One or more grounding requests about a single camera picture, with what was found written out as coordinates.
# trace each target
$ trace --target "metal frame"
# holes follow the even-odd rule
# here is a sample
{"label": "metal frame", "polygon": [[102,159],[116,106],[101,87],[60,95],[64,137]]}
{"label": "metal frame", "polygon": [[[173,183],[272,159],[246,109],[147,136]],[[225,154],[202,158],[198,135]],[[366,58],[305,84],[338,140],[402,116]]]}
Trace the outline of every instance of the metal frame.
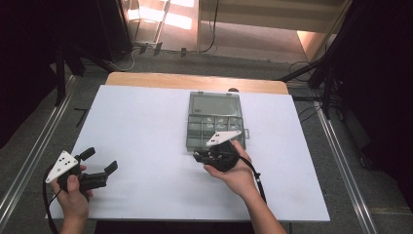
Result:
{"label": "metal frame", "polygon": [[[315,102],[314,106],[320,107],[318,102]],[[334,132],[331,120],[327,120],[322,111],[318,111],[318,116],[322,128],[324,129],[325,135],[327,136],[328,143],[330,144],[341,177],[343,178],[344,184],[346,185],[347,192],[349,193],[350,199],[352,200],[353,207],[355,209],[363,233],[378,233],[370,211],[368,210],[361,191],[358,188],[356,179],[353,176],[349,163],[347,162],[346,155],[344,154],[337,135]]]}
{"label": "metal frame", "polygon": [[170,0],[165,1],[164,8],[163,8],[164,16],[163,16],[161,21],[158,21],[153,40],[149,41],[149,42],[134,41],[134,44],[137,44],[139,46],[140,45],[143,45],[143,46],[151,45],[151,46],[153,46],[153,45],[158,44],[159,38],[161,36],[162,28],[164,27],[165,19],[167,18],[167,14],[168,14],[168,11],[169,11],[169,5],[170,5]]}
{"label": "metal frame", "polygon": [[23,166],[21,167],[18,175],[13,181],[12,186],[10,186],[9,190],[6,192],[6,195],[3,197],[0,205],[0,233],[3,232],[25,186],[29,182],[34,170],[36,169],[37,164],[39,163],[43,155],[43,152],[45,151],[49,143],[49,140],[54,134],[56,126],[60,122],[60,119],[66,110],[67,104],[72,98],[75,84],[76,77],[72,75],[66,85],[67,96],[62,100],[61,105],[55,107],[52,111],[45,127],[34,143]]}

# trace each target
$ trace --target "metal rail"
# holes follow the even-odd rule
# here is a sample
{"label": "metal rail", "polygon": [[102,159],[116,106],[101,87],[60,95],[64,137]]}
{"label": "metal rail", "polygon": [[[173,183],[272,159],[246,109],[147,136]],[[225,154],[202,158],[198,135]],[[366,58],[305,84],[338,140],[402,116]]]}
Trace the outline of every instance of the metal rail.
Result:
{"label": "metal rail", "polygon": [[[320,107],[318,102],[315,102],[315,106]],[[350,199],[352,200],[358,221],[361,225],[361,229],[365,234],[377,234],[378,231],[376,225],[374,224],[373,218],[370,215],[370,211],[368,210],[367,205],[362,197],[361,191],[358,188],[356,179],[353,176],[352,170],[350,169],[349,163],[347,162],[346,155],[344,154],[337,135],[334,132],[331,121],[325,118],[322,111],[318,111],[318,116],[319,120],[321,121],[322,128],[324,129],[325,135],[327,136],[328,143],[330,144],[344,184],[346,185],[347,191],[350,195]]]}
{"label": "metal rail", "polygon": [[41,134],[34,143],[30,153],[28,154],[23,166],[21,167],[18,175],[7,191],[6,195],[2,198],[0,205],[0,233],[3,232],[13,210],[15,209],[19,198],[30,180],[36,166],[41,159],[46,146],[49,143],[53,133],[55,132],[56,126],[58,125],[61,116],[66,110],[68,102],[71,100],[73,95],[73,89],[76,84],[76,77],[71,76],[66,85],[67,96],[64,98],[60,106],[57,106],[52,111],[45,127],[43,128]]}

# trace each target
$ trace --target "black cable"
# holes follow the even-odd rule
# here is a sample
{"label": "black cable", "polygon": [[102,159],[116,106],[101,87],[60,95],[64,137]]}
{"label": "black cable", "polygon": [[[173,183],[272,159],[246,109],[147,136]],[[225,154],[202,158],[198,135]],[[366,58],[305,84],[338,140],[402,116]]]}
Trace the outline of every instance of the black cable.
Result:
{"label": "black cable", "polygon": [[313,108],[316,108],[317,106],[311,106],[311,107],[307,107],[307,108],[305,108],[304,110],[302,110],[299,114],[298,114],[298,117],[300,117],[300,115],[302,115],[304,112],[306,112],[307,110],[309,110],[309,109],[313,109]]}
{"label": "black cable", "polygon": [[[216,6],[215,6],[215,16],[213,18],[213,27],[212,27],[212,42],[210,43],[210,46],[203,51],[187,51],[185,52],[186,54],[189,53],[197,53],[197,54],[202,54],[202,53],[206,53],[210,50],[210,48],[212,48],[212,46],[215,44],[215,28],[216,28],[216,18],[218,16],[218,5],[219,5],[219,0],[216,0]],[[181,54],[181,51],[173,51],[173,50],[161,50],[161,52],[166,52],[166,53],[171,53],[171,54]]]}
{"label": "black cable", "polygon": [[315,115],[320,109],[321,109],[321,107],[317,108],[317,110],[316,110],[313,114],[311,114],[311,115],[308,116],[307,118],[301,120],[301,121],[300,121],[300,124],[302,124],[304,121],[310,119],[310,118],[311,118],[313,115]]}
{"label": "black cable", "polygon": [[292,96],[294,101],[322,101],[322,97],[299,97]]}
{"label": "black cable", "polygon": [[58,194],[60,194],[61,190],[62,190],[62,189],[60,188],[60,190],[58,191],[58,193],[57,193],[57,194],[52,198],[52,200],[49,202],[48,208],[50,208],[52,202],[55,200],[55,198],[57,198],[57,196],[58,196]]}
{"label": "black cable", "polygon": [[243,160],[243,162],[245,162],[245,163],[252,169],[252,171],[253,171],[253,173],[254,173],[255,181],[257,182],[257,185],[258,185],[259,193],[261,194],[261,197],[262,197],[262,200],[264,200],[264,202],[267,203],[267,199],[265,198],[264,188],[263,188],[263,186],[262,186],[261,179],[259,178],[259,177],[261,176],[261,174],[258,173],[258,172],[254,169],[254,166],[252,166],[252,164],[251,164],[248,160],[246,160],[245,157],[243,157],[243,156],[241,156],[241,155],[238,155],[238,157],[239,157],[241,160]]}
{"label": "black cable", "polygon": [[52,164],[46,169],[45,175],[43,176],[43,184],[42,185],[43,185],[43,202],[45,204],[46,213],[48,215],[49,226],[50,226],[50,228],[51,228],[51,230],[54,234],[58,234],[58,231],[57,231],[55,222],[52,219],[52,214],[51,214],[51,210],[50,210],[50,204],[52,203],[53,200],[50,203],[48,202],[48,194],[47,194],[47,191],[46,191],[46,186],[47,186],[46,185],[46,178],[48,177],[49,172],[53,168],[54,165],[55,164]]}
{"label": "black cable", "polygon": [[226,154],[226,155],[238,157],[239,159],[243,160],[243,162],[245,162],[252,169],[252,172],[255,177],[255,181],[257,182],[257,185],[258,185],[258,190],[261,195],[261,198],[262,200],[264,200],[265,203],[267,203],[267,199],[265,198],[265,193],[264,193],[264,187],[262,186],[261,179],[259,178],[261,174],[255,170],[254,166],[252,166],[252,164],[245,157],[239,154],[234,154],[234,153],[229,153],[229,152],[219,152],[219,154]]}
{"label": "black cable", "polygon": [[[293,65],[295,65],[295,64],[298,64],[298,63],[309,63],[309,62],[307,62],[307,61],[296,61],[296,62],[294,62],[292,65],[289,66],[289,68],[288,68],[288,74],[291,74],[291,67],[292,67]],[[300,80],[300,79],[298,79],[298,77],[295,77],[295,79],[296,79],[297,81],[300,81],[300,82],[308,82],[308,80]]]}

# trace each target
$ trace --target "white table surface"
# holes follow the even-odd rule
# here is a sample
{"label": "white table surface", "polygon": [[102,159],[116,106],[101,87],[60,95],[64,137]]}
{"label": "white table surface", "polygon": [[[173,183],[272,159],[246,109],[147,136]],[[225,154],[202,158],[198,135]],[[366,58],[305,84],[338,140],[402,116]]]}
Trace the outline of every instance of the white table surface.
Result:
{"label": "white table surface", "polygon": [[[249,220],[243,201],[186,150],[190,92],[100,87],[72,154],[94,147],[82,162],[89,174],[114,160],[119,169],[94,191],[90,218]],[[291,96],[239,95],[246,151],[271,211],[283,221],[329,221]],[[62,217],[56,201],[51,212]]]}

